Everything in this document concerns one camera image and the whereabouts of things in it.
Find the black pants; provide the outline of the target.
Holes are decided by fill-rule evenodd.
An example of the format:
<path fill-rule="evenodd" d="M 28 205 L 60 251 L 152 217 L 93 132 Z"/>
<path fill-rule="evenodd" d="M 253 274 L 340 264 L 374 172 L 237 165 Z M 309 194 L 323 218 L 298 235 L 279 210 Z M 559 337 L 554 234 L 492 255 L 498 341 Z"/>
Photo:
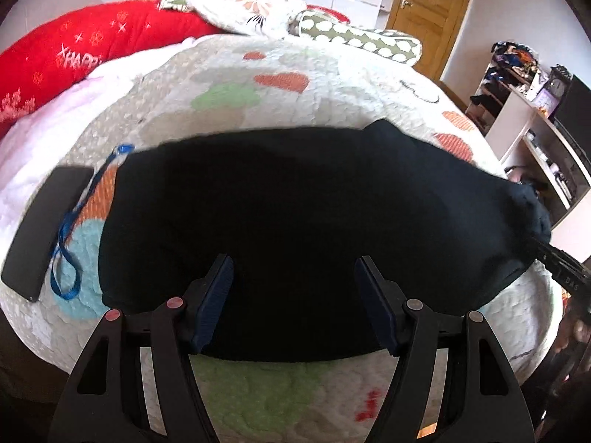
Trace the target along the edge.
<path fill-rule="evenodd" d="M 226 255 L 233 278 L 205 353 L 317 362 L 379 349 L 355 278 L 361 257 L 406 296 L 461 316 L 532 265 L 532 239 L 550 237 L 531 187 L 386 120 L 229 132 L 125 159 L 98 278 L 106 306 L 147 312 Z"/>

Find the white shelf unit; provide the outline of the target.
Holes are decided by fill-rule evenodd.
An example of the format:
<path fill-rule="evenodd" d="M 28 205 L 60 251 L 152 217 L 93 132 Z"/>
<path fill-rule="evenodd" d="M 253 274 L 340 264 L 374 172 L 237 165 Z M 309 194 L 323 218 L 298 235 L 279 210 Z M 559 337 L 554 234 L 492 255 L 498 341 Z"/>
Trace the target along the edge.
<path fill-rule="evenodd" d="M 550 214 L 552 245 L 584 261 L 590 256 L 590 155 L 554 122 L 562 99 L 545 89 L 550 71 L 529 46 L 494 43 L 466 114 L 506 176 L 537 192 Z"/>

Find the black television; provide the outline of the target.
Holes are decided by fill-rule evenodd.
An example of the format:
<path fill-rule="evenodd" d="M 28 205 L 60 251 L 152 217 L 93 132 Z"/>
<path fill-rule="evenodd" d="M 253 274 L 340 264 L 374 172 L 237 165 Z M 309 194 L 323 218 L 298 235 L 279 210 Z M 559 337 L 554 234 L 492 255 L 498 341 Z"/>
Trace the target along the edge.
<path fill-rule="evenodd" d="M 576 75 L 572 76 L 553 119 L 587 155 L 590 155 L 591 91 Z"/>

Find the desk clock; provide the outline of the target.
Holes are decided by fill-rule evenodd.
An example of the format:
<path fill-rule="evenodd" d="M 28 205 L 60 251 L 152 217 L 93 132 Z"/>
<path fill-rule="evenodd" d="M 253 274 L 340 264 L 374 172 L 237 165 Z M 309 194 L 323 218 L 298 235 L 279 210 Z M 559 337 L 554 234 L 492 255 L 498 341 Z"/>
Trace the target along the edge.
<path fill-rule="evenodd" d="M 557 64 L 551 68 L 548 80 L 545 84 L 545 89 L 557 100 L 561 100 L 566 93 L 572 75 L 566 67 Z"/>

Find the pink bed sheet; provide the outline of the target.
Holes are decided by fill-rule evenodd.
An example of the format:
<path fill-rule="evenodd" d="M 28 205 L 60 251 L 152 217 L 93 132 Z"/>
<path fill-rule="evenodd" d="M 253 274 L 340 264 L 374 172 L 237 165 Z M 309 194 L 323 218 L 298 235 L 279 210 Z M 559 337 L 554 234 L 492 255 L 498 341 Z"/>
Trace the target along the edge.
<path fill-rule="evenodd" d="M 195 42 L 189 37 L 103 63 L 19 119 L 1 141 L 1 230 L 15 224 L 32 191 L 102 111 L 125 96 L 140 78 Z"/>

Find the green white dotted pillow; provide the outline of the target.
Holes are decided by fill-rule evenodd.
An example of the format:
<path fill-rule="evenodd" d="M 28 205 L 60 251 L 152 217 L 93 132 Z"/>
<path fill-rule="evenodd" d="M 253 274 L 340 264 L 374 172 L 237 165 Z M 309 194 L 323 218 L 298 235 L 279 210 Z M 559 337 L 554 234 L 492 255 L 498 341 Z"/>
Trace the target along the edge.
<path fill-rule="evenodd" d="M 418 38 L 391 29 L 363 29 L 321 10 L 307 9 L 290 23 L 290 34 L 318 42 L 348 45 L 414 66 L 422 57 Z"/>

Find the wooden door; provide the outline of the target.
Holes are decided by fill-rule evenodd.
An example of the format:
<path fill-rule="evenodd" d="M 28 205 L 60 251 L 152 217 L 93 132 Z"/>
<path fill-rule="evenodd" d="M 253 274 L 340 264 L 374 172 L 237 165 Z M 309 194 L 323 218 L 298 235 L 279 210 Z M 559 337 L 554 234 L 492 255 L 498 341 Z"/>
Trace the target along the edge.
<path fill-rule="evenodd" d="M 394 0 L 386 27 L 411 34 L 423 45 L 416 71 L 439 82 L 470 0 Z"/>

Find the red long pillow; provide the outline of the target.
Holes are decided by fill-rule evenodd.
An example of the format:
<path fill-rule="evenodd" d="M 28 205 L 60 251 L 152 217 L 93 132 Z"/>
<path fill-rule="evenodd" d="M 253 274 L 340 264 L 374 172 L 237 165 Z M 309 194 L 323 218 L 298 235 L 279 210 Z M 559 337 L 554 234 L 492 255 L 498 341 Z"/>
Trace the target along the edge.
<path fill-rule="evenodd" d="M 96 67 L 136 52 L 228 32 L 160 0 L 87 6 L 35 28 L 1 53 L 1 131 L 7 133 Z"/>

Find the heart pattern quilt bedspread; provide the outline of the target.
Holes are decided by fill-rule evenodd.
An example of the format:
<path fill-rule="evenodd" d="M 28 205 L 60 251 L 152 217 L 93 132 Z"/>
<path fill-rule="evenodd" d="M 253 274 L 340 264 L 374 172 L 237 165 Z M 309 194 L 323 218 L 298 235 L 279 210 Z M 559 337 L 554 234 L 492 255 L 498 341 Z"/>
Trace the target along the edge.
<path fill-rule="evenodd" d="M 201 133 L 363 128 L 386 118 L 412 137 L 501 176 L 501 163 L 480 132 L 434 83 L 410 66 L 360 53 L 294 37 L 279 42 L 202 37 L 102 111 L 56 165 L 98 168 L 121 143 L 138 150 Z M 49 173 L 15 224 L 1 230 L 1 266 L 29 201 Z M 97 191 L 91 199 L 97 205 L 85 210 L 81 229 L 72 236 L 72 249 L 81 250 L 74 254 L 84 265 L 79 297 L 66 302 L 55 296 L 48 274 L 35 303 L 1 283 L 1 308 L 13 331 L 38 358 L 66 373 L 106 311 L 96 266 L 112 186 Z M 562 318 L 559 294 L 558 284 L 535 263 L 481 308 L 519 383 L 552 346 Z M 397 365 L 387 351 L 325 363 L 232 363 L 205 356 L 190 361 L 223 442 L 362 442 Z"/>

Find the white floral pillow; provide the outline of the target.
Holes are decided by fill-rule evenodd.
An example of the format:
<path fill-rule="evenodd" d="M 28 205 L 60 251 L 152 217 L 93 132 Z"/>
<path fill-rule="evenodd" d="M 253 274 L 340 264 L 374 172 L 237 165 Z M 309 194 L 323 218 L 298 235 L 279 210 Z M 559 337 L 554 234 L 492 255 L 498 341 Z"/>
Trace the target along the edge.
<path fill-rule="evenodd" d="M 301 0 L 160 0 L 162 9 L 194 12 L 230 33 L 283 39 L 297 15 L 308 9 Z"/>

